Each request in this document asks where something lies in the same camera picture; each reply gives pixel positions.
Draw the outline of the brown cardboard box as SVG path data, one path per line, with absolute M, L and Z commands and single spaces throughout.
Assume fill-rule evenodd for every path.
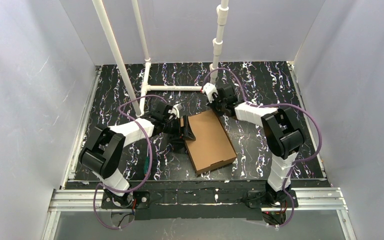
M 234 162 L 237 153 L 219 117 L 204 111 L 187 118 L 195 140 L 186 140 L 190 161 L 197 175 Z

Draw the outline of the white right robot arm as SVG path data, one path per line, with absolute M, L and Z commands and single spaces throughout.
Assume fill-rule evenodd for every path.
M 263 128 L 266 144 L 272 153 L 272 163 L 265 193 L 257 200 L 270 204 L 283 202 L 290 189 L 290 170 L 306 139 L 297 120 L 300 107 L 289 103 L 263 106 L 240 100 L 230 85 L 217 88 L 212 83 L 206 83 L 201 92 L 207 97 L 207 105 L 218 116 Z

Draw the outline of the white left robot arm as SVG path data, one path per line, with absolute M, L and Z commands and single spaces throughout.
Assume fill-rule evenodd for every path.
M 141 117 L 115 126 L 96 125 L 90 132 L 78 161 L 88 168 L 116 196 L 131 193 L 129 182 L 119 170 L 123 149 L 137 141 L 150 139 L 161 133 L 171 140 L 184 144 L 195 141 L 188 116 L 180 116 L 177 105 L 159 100 Z

